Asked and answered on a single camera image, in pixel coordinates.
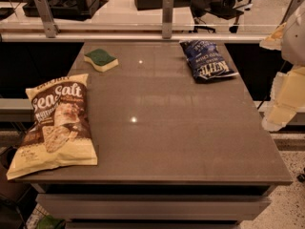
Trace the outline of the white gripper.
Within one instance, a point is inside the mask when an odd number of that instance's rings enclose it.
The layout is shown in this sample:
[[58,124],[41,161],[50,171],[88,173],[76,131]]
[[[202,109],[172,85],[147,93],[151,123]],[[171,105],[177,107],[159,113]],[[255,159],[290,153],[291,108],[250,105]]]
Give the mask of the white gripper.
[[260,41],[267,50],[281,50],[282,58],[293,68],[287,73],[277,73],[270,93],[271,103],[262,120],[262,127],[270,132],[284,128],[305,106],[305,4],[302,3],[270,35]]

